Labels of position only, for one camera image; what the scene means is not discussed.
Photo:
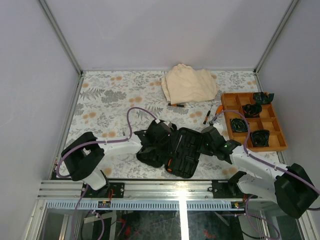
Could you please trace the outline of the orange handled long screwdriver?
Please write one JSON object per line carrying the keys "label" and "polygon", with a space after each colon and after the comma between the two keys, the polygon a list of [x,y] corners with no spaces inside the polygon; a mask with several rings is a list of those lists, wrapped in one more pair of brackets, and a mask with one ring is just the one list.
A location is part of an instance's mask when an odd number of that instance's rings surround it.
{"label": "orange handled long screwdriver", "polygon": [[212,118],[212,120],[209,122],[210,125],[213,125],[214,122],[216,121],[216,119],[218,118],[218,116],[223,112],[224,107],[222,105],[220,105],[217,110],[215,111],[215,115]]}

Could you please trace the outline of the large black orange screwdriver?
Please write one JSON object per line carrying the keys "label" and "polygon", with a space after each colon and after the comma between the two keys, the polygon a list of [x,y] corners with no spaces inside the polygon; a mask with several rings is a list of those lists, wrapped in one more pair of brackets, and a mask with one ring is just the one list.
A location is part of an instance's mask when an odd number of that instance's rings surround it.
{"label": "large black orange screwdriver", "polygon": [[173,169],[174,169],[173,159],[171,158],[171,159],[168,161],[168,163],[167,163],[166,170],[167,170],[169,173],[172,173],[172,172],[173,172]]}

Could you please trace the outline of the dark green tool case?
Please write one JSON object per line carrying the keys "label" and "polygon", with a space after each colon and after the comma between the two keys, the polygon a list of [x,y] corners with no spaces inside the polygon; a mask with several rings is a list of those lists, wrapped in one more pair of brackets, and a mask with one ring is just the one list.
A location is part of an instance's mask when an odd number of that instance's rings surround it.
{"label": "dark green tool case", "polygon": [[136,154],[136,158],[151,167],[164,167],[167,171],[167,164],[170,159],[174,165],[173,171],[169,174],[189,179],[193,177],[201,155],[202,136],[200,132],[182,127],[172,130],[169,144],[165,146],[147,146],[145,131],[136,131],[141,139],[142,148]]}

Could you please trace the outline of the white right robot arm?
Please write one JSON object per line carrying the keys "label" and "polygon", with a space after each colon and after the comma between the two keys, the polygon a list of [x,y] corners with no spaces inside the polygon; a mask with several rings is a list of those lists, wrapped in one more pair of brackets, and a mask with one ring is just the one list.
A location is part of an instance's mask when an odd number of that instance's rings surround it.
{"label": "white right robot arm", "polygon": [[273,203],[298,219],[317,200],[320,191],[299,164],[275,164],[259,157],[235,140],[225,140],[214,126],[201,131],[201,152],[238,166],[225,188],[233,197],[254,195]]}

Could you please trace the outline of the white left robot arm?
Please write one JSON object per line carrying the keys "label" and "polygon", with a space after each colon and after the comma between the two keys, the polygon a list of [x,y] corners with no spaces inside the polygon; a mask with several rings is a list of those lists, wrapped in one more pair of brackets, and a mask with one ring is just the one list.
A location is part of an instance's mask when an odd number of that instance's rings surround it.
{"label": "white left robot arm", "polygon": [[104,157],[131,154],[155,168],[164,164],[164,157],[170,155],[170,140],[177,126],[169,121],[155,119],[146,130],[135,131],[125,139],[98,140],[91,131],[82,134],[62,153],[57,165],[65,164],[72,181],[87,184],[98,197],[105,197],[110,190],[107,176],[98,169]]}

